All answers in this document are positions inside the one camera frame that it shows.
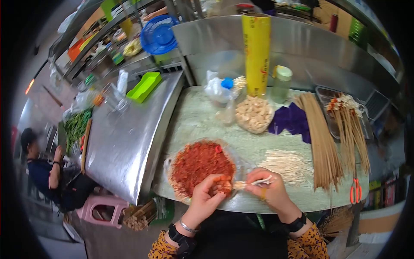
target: black cap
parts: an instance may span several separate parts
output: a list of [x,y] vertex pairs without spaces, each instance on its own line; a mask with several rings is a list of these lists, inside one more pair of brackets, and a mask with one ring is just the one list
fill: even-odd
[[25,128],[22,136],[20,137],[20,143],[25,154],[27,154],[27,146],[32,144],[37,139],[35,132],[31,128]]

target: black wristband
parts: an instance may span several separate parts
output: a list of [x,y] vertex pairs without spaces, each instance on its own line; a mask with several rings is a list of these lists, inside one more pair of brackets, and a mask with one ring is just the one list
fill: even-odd
[[305,213],[302,212],[302,217],[297,218],[294,222],[292,222],[290,224],[285,224],[284,223],[284,227],[285,227],[285,230],[288,233],[290,233],[290,232],[299,231],[299,229],[301,229],[305,224],[306,224],[306,215],[305,215]]
[[180,246],[177,250],[177,258],[183,258],[191,254],[197,242],[190,237],[180,234],[174,224],[170,224],[168,228],[170,229],[168,236]]

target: plastic wrap roll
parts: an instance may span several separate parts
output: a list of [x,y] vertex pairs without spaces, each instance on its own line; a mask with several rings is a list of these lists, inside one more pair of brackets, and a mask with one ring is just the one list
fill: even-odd
[[247,93],[262,97],[266,94],[269,71],[270,16],[250,12],[243,14],[241,21],[246,54]]

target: silver bracelet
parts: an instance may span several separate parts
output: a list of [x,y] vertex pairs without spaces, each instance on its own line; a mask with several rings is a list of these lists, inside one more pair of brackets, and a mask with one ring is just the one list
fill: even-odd
[[191,232],[191,233],[197,233],[199,229],[191,229],[191,228],[187,227],[187,226],[183,223],[183,221],[181,220],[181,218],[183,217],[183,215],[181,215],[181,217],[180,217],[180,224],[181,224],[181,226],[183,227],[183,229],[185,229],[186,231]]

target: hand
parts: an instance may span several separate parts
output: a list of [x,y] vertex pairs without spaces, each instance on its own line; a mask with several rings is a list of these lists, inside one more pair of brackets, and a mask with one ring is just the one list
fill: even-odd
[[196,229],[226,198],[224,192],[213,190],[216,189],[214,179],[222,175],[211,174],[194,188],[191,205],[182,217],[183,223],[189,228]]
[[[262,184],[261,187],[251,185],[254,181],[266,179],[269,176],[272,176],[273,179],[271,184]],[[290,224],[302,216],[299,208],[290,200],[283,179],[278,173],[258,167],[247,175],[246,183],[246,191],[258,197],[262,197],[264,194],[266,202],[277,212],[281,222]]]
[[62,160],[62,155],[63,155],[62,146],[58,146],[55,150],[55,157],[54,157],[53,161],[60,163],[60,161]]
[[152,12],[149,15],[144,17],[144,21],[149,21],[149,20],[151,20],[152,18],[154,18],[156,16],[157,16],[157,14],[155,12]]

